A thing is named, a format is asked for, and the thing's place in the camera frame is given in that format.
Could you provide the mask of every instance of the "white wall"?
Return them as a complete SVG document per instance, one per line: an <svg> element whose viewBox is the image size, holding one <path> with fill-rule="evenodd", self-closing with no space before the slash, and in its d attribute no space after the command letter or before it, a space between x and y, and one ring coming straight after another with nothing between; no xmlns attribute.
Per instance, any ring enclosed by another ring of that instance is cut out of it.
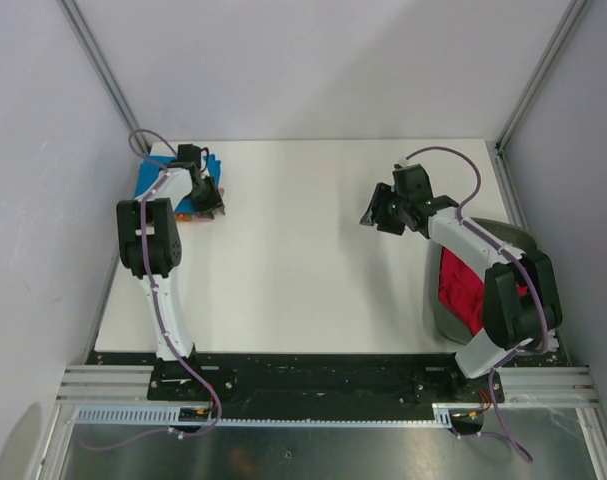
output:
<svg viewBox="0 0 607 480"><path fill-rule="evenodd" d="M607 0L592 5L508 158L554 261L565 338L607 413Z"/></svg>
<svg viewBox="0 0 607 480"><path fill-rule="evenodd" d="M79 0L174 139L496 140L569 0Z"/></svg>
<svg viewBox="0 0 607 480"><path fill-rule="evenodd" d="M32 405L0 478L20 478L86 342L135 171L125 136L57 3L0 0L0 452Z"/></svg>

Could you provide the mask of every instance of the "white table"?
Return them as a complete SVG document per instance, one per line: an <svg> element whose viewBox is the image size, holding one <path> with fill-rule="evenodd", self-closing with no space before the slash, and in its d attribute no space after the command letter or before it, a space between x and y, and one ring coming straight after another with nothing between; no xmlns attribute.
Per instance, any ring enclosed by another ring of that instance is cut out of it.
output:
<svg viewBox="0 0 607 480"><path fill-rule="evenodd" d="M483 140L195 142L223 160L227 215L179 224L181 302L199 351L427 353L456 344L435 331L424 280L429 241L359 225L377 182L429 145L458 149L483 186L468 215L507 220ZM152 154L168 154L156 143ZM435 195L463 200L465 162L416 157ZM97 352L153 352L141 287L119 264Z"/></svg>

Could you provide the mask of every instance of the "blue cloth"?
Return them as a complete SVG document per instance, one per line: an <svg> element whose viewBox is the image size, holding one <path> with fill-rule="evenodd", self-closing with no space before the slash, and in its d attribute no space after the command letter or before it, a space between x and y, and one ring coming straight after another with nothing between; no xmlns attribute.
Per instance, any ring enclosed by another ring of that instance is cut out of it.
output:
<svg viewBox="0 0 607 480"><path fill-rule="evenodd" d="M165 165L169 164L174 157L161 157L158 155L150 155L152 160L156 160L159 163L163 163ZM218 187L219 182L221 181L221 161L216 158L216 155L211 153L207 157L207 169L210 172L210 175L214 178L214 183ZM134 196L138 197L143 192L145 192L148 188L152 186L154 180L156 180L159 176L160 168L156 165L151 164L150 162L143 162L141 167L139 168L139 178L136 181L136 188L134 189ZM174 210L175 213L197 213L194 211L194 207L192 207L192 203L189 198L184 198L181 200L179 205Z"/></svg>

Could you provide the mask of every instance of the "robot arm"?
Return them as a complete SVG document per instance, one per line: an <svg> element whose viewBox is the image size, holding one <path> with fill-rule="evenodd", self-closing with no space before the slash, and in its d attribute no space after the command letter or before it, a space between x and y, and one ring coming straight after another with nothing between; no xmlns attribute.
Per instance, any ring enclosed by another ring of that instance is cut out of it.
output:
<svg viewBox="0 0 607 480"><path fill-rule="evenodd" d="M174 210L179 202L188 197L200 215L212 215L221 210L223 202L214 184L201 170L201 149L195 145L180 145L177 159L167 169L161 170L156 181L134 200L124 200L117 204L117 224L119 253L123 265L132 271L148 300L153 317L163 319L154 322L158 358L175 360L175 355L167 345L165 337L173 344L181 357L189 357L194 341L187 331L183 310L179 302L177 267L181 262L182 250ZM146 225L141 225L141 200L145 198ZM148 278L144 263L141 236L145 232L148 257L153 283ZM157 315L154 293L160 315Z"/></svg>
<svg viewBox="0 0 607 480"><path fill-rule="evenodd" d="M526 255L469 218L458 218L458 204L447 196L434 197L430 180L420 165L395 166L394 187L376 186L362 225L402 235L405 228L420 232L454 253L484 282L484 328L455 355L466 378L487 373L512 351L541 338L541 322L533 292L521 297L518 269L506 257L519 261L533 279L545 312L547 329L561 323L561 309L550 259L541 252Z"/></svg>

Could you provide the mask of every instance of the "red fabric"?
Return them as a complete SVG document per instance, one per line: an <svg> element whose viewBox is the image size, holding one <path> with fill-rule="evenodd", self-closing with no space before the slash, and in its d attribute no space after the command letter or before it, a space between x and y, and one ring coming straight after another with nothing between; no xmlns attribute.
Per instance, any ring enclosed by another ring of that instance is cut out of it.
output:
<svg viewBox="0 0 607 480"><path fill-rule="evenodd" d="M518 286L519 295L527 287ZM470 267L447 249L441 256L439 300L476 335L483 328L483 282Z"/></svg>

